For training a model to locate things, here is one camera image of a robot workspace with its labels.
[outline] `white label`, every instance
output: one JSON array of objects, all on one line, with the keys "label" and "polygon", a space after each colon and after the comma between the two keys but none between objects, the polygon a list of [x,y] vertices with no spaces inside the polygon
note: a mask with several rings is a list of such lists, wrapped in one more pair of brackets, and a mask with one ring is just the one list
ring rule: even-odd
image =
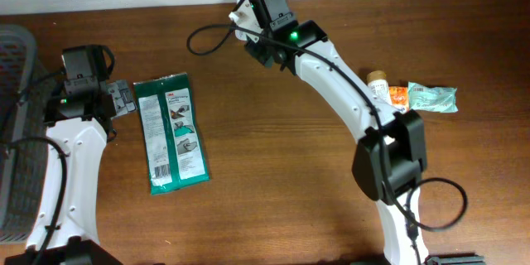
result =
[{"label": "white label", "polygon": [[388,89],[388,83],[385,79],[375,79],[368,83],[368,87],[370,87],[372,92],[380,99],[386,101],[387,104],[392,104],[392,99],[390,99],[390,90]]},{"label": "white label", "polygon": [[190,91],[187,88],[166,92],[166,101],[175,138],[176,159],[181,179],[204,175],[205,164],[200,153],[197,130],[193,125]]},{"label": "white label", "polygon": [[167,154],[166,134],[158,97],[156,95],[138,99],[142,115],[143,135],[146,139],[149,174],[154,186],[173,182]]}]

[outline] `tan bottle cap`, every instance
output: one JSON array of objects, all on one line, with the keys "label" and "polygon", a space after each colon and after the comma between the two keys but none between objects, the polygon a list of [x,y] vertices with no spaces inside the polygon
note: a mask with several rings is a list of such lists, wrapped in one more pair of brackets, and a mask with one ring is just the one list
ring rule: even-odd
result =
[{"label": "tan bottle cap", "polygon": [[384,71],[382,70],[372,71],[366,76],[367,83],[370,83],[375,80],[386,80],[386,79],[387,79],[387,74],[385,74]]}]

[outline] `instruction image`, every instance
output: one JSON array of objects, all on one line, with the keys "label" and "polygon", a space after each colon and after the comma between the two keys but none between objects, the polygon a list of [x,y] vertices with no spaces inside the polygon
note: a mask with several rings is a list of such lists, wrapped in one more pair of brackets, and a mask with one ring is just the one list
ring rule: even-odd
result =
[{"label": "instruction image", "polygon": [[166,92],[166,101],[181,179],[204,175],[204,163],[193,124],[190,91],[180,89]]}]

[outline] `green indicator light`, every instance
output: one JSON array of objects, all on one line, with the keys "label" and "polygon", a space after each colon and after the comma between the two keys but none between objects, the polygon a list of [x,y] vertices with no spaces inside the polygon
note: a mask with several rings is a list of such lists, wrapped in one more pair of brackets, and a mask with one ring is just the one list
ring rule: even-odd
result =
[{"label": "green indicator light", "polygon": [[298,32],[294,31],[291,33],[291,40],[295,41],[298,39]]}]

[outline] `barcode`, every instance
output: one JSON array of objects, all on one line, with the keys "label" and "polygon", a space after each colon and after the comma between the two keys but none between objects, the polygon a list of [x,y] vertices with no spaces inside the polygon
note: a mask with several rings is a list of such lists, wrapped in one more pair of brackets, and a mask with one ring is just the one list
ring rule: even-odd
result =
[{"label": "barcode", "polygon": [[170,174],[171,173],[169,172],[169,164],[155,167],[155,179],[166,177]]}]

